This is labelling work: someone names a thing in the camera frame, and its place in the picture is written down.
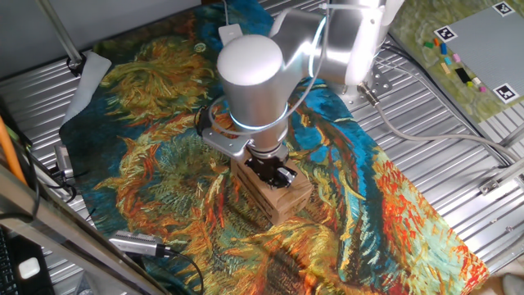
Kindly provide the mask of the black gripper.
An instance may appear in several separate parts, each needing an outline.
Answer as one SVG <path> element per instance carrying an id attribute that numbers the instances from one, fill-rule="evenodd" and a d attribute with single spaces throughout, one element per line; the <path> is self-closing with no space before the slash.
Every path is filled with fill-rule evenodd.
<path id="1" fill-rule="evenodd" d="M 252 156 L 245 161 L 245 165 L 271 189 L 288 188 L 297 176 L 293 169 L 284 166 L 284 162 L 277 157 L 260 159 Z"/>

